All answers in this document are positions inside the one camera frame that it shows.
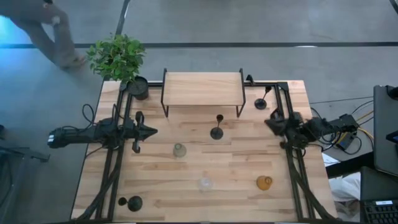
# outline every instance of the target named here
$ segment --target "wooden table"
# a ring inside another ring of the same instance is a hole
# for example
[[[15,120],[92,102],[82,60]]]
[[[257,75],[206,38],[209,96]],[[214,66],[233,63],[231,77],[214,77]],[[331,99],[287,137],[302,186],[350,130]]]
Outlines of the wooden table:
[[[304,82],[288,83],[294,111],[310,119]],[[97,121],[111,116],[118,90],[118,82],[104,82]],[[132,140],[126,142],[117,199],[138,195],[144,205],[138,212],[130,212],[127,206],[116,204],[114,222],[295,221],[285,151],[279,147],[280,138],[264,124],[264,119],[277,107],[274,91],[266,96],[265,110],[254,107],[254,100],[263,94],[264,87],[246,87],[247,103],[240,118],[227,106],[170,108],[169,118],[165,118],[160,104],[161,88],[151,88],[147,100],[133,101],[130,117],[141,110],[145,124],[159,132],[141,143],[140,154],[131,150]],[[210,137],[217,114],[224,115],[220,124],[224,136],[220,140]],[[173,156],[176,143],[187,148],[185,157]],[[90,144],[87,153],[98,146]],[[98,193],[105,157],[103,150],[85,160],[72,218],[79,216]],[[311,190],[336,217],[320,149],[308,147],[304,159]],[[269,190],[257,188],[260,175],[273,178]],[[199,180],[204,177],[211,179],[211,189],[199,189]],[[303,195],[301,198],[305,210]]]

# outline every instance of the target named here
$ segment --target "concrete floor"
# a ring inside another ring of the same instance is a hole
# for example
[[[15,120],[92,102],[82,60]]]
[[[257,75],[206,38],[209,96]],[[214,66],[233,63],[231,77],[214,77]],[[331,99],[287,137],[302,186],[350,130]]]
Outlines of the concrete floor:
[[[115,32],[123,1],[55,2],[68,12],[75,42],[89,44]],[[381,42],[398,41],[397,26],[388,0],[131,0],[123,34],[145,43]],[[23,31],[0,17],[0,44],[29,43]],[[335,119],[369,99],[334,100],[372,96],[374,85],[398,85],[397,58],[397,47],[147,49],[141,74],[160,80],[164,67],[193,72],[243,68],[257,80],[305,80],[312,106]],[[68,220],[86,146],[49,149],[47,135],[63,125],[85,126],[81,106],[96,106],[100,89],[100,77],[88,67],[67,73],[37,49],[0,48],[0,123],[7,127],[7,138],[51,154],[48,163],[31,162],[10,223]],[[372,122],[364,127],[373,132]],[[363,139],[360,153],[371,150]],[[337,150],[328,153],[348,158]]]

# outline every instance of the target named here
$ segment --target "wire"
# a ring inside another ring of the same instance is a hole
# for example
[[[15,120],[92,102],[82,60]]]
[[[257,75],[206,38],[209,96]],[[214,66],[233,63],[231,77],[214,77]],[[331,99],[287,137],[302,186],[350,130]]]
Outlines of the wire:
[[[357,108],[351,113],[351,115],[354,114],[355,112],[357,112],[362,106],[367,105],[368,103],[372,103],[372,102],[373,102],[373,100],[369,100],[368,102],[365,102],[365,103],[361,104],[359,107],[357,107]]]
[[[362,131],[363,133],[365,133],[366,135],[368,135],[370,138],[374,139],[373,135],[371,135],[371,133],[369,133],[367,130],[363,129],[363,128],[358,128],[358,130]]]
[[[362,140],[361,140],[358,136],[355,136],[355,138],[359,140],[359,147],[358,147],[358,149],[357,149],[355,152],[347,152],[347,151],[342,150],[343,153],[352,156],[352,155],[357,154],[357,153],[359,152],[359,150],[361,150],[361,148],[362,148]]]
[[[85,108],[86,108],[86,106],[88,106],[88,108],[89,108],[90,111],[91,111],[91,119],[88,119],[88,118],[87,118],[87,115],[86,115],[86,113],[85,113]],[[120,112],[119,112],[118,107],[116,106],[116,104],[113,104],[113,107],[112,107],[112,120],[111,120],[111,122],[109,122],[108,124],[105,124],[105,125],[111,125],[111,124],[113,124],[113,121],[114,121],[114,119],[115,119],[115,117],[114,117],[114,116],[115,116],[115,111],[116,111],[117,116],[119,116],[121,119],[124,119],[124,118],[120,115]],[[81,129],[80,131],[78,131],[77,134],[86,131],[87,129],[89,129],[90,127],[92,127],[92,125],[94,125],[94,124],[95,124],[95,125],[98,125],[98,123],[95,123],[95,122],[94,122],[94,120],[95,120],[94,109],[93,109],[93,107],[92,107],[91,105],[89,105],[88,103],[85,103],[85,104],[83,105],[83,107],[81,108],[81,113],[83,114],[84,119],[85,119],[86,121],[89,122],[89,124],[88,124],[87,127],[85,127],[85,128],[83,128],[83,129]],[[68,125],[68,126],[63,126],[63,127],[62,127],[62,129],[65,129],[65,128],[70,128],[70,129],[79,130],[79,128],[76,128],[76,127],[70,126],[70,125]]]
[[[339,101],[347,101],[347,100],[362,100],[362,99],[368,99],[368,98],[373,98],[373,96],[365,96],[365,97],[357,97],[357,98],[348,98],[348,99],[341,99],[341,100],[328,100],[328,101],[319,101],[319,102],[312,102],[312,104],[318,104],[318,103],[331,103],[331,102],[339,102]]]
[[[5,194],[5,196],[0,201],[0,208],[3,206],[4,202],[8,198],[8,196],[9,196],[9,194],[11,192],[12,186],[14,185],[13,181],[12,181],[12,172],[11,172],[10,160],[7,157],[6,157],[6,163],[7,163],[7,166],[8,166],[8,172],[9,172],[9,178],[10,178],[10,186],[8,187],[8,190],[7,190],[6,194]]]
[[[87,159],[87,157],[88,157],[89,155],[91,155],[92,153],[94,153],[94,152],[96,152],[96,151],[98,151],[98,150],[100,150],[100,149],[102,149],[102,148],[104,148],[104,146],[101,146],[101,147],[95,149],[94,151],[90,152],[89,154],[87,154],[87,155],[85,156],[85,159]]]
[[[359,124],[359,125],[365,124],[365,123],[367,123],[368,121],[370,121],[370,120],[372,120],[372,119],[373,119],[373,117],[371,117],[371,118],[367,119],[366,121],[362,122],[362,123],[361,123],[361,124]]]
[[[366,137],[368,137],[368,139],[370,140],[370,142],[371,142],[371,145],[372,145],[372,149],[374,150],[374,143],[373,143],[373,136],[367,131],[367,130],[365,130],[365,129],[362,129],[362,128],[358,128],[358,130],[360,130],[360,131],[362,131],[365,135],[366,135]]]
[[[335,139],[335,141],[332,144],[330,144],[328,147],[326,147],[325,150],[323,150],[322,152],[325,152],[326,150],[331,149],[333,146],[335,146],[335,144],[338,143],[340,138],[341,138],[341,133],[338,133],[338,137]]]
[[[373,113],[373,111],[370,111],[369,113],[367,113],[367,114],[365,114],[364,116],[362,116],[362,117],[356,119],[355,121],[359,121],[359,120],[365,118],[367,115],[369,115],[369,114],[371,114],[371,113]]]
[[[322,116],[318,113],[318,111],[315,108],[311,108],[311,110],[313,110],[320,119],[322,119]]]

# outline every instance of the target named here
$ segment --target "keyboard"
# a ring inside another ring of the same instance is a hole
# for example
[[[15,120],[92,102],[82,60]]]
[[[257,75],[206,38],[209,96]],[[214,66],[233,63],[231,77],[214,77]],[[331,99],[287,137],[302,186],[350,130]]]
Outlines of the keyboard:
[[[398,200],[365,201],[368,223],[398,224]]]

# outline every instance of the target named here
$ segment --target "black pot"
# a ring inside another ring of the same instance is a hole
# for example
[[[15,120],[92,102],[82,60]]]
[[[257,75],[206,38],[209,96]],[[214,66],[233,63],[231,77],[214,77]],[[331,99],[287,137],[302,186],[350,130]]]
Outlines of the black pot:
[[[136,77],[135,82],[127,84],[127,91],[137,100],[145,100],[149,96],[148,81],[144,77]]]

